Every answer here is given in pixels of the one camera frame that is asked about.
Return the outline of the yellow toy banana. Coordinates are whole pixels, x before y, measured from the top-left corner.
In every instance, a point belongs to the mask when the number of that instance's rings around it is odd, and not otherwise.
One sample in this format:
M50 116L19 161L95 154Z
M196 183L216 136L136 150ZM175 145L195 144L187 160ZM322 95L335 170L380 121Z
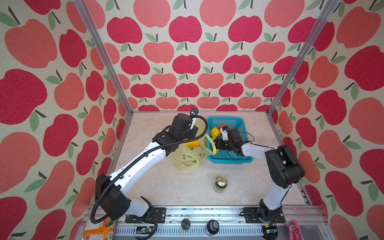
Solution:
M187 147L188 148L198 148L200 146L201 146L201 144L200 144L200 142L198 140L195 140L195 141L187 143Z

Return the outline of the yellow toy fruit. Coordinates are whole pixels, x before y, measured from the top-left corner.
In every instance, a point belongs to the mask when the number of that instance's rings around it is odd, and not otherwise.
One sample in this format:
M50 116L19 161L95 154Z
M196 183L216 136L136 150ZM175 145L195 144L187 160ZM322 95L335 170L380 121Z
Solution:
M212 128L210 131L211 138L215 140L221 135L221 132L218 128Z

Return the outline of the yellow plastic bag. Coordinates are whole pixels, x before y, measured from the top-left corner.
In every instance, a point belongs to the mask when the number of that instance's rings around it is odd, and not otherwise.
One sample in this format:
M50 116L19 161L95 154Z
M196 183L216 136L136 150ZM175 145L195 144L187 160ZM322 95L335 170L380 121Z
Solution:
M201 144L198 148L188 148L187 144L181 144L170 154L179 171L197 168L209 155L216 155L219 152L211 138L209 128L198 141Z

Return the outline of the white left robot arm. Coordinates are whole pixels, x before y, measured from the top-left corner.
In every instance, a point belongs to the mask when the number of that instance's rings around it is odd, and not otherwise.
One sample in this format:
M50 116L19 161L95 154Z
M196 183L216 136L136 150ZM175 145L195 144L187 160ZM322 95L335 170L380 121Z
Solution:
M198 112L192 109L188 115L177 114L172 124L157 133L149 145L127 165L109 176L101 174L97 177L91 223L98 224L106 219L116 221L124 215L145 220L151 218L153 206L146 198L129 199L126 194L151 167L174 152L179 145L196 141L207 133L208 127L205 127L197 135L199 129L195 125L196 119L207 122Z

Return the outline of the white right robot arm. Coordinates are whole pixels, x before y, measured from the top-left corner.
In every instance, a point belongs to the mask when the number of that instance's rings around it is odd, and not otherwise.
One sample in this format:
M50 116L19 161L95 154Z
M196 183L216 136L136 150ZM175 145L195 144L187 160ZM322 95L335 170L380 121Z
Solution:
M263 223L273 222L282 213L288 191L305 176L304 167L288 145L270 147L243 141L237 128L227 126L220 128L220 132L222 138L215 140L217 149L267 162L272 183L259 203L257 216Z

